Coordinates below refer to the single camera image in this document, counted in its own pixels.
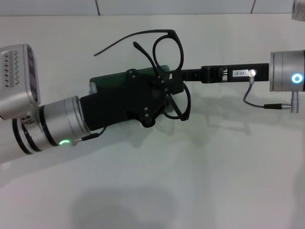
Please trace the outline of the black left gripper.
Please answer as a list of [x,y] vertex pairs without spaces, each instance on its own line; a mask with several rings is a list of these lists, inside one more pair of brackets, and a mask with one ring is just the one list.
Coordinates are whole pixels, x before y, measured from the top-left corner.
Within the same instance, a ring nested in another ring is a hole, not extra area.
[[90,83],[95,84],[97,92],[80,98],[86,125],[94,131],[137,120],[146,128],[152,127],[171,102],[168,77],[131,69],[91,78]]

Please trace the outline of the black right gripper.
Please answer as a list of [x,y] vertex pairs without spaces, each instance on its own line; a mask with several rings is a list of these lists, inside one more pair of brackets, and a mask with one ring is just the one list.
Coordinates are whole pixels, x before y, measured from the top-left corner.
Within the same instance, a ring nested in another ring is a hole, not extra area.
[[257,82],[269,81],[269,64],[234,64],[203,66],[202,69],[174,70],[171,72],[170,92],[179,94],[184,91],[184,81],[203,83],[238,83],[249,82],[249,72],[256,70],[254,80]]

